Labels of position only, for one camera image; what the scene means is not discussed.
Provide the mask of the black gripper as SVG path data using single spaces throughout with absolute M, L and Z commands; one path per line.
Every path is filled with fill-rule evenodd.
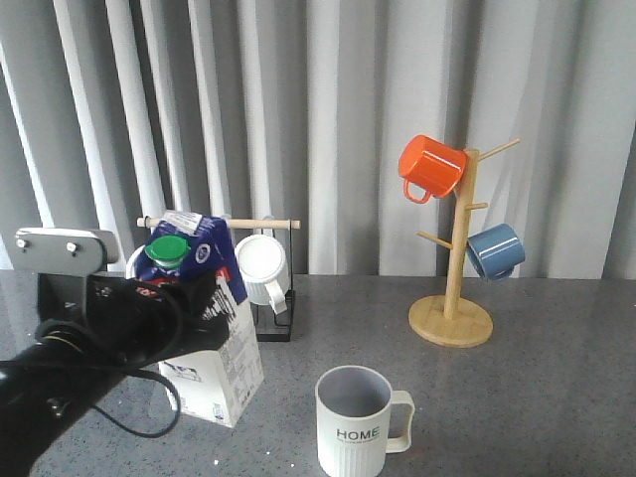
M 61 339 L 93 362 L 128 369 L 217 351 L 230 336 L 219 290 L 212 270 L 161 286 L 103 273 L 41 273 L 37 339 Z

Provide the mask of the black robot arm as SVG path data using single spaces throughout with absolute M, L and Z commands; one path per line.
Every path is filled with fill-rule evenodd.
M 214 314 L 214 272 L 152 284 L 105 273 L 40 274 L 37 341 L 1 364 L 1 473 L 27 476 L 39 457 L 124 378 L 175 385 L 151 365 L 218 350 L 229 315 Z

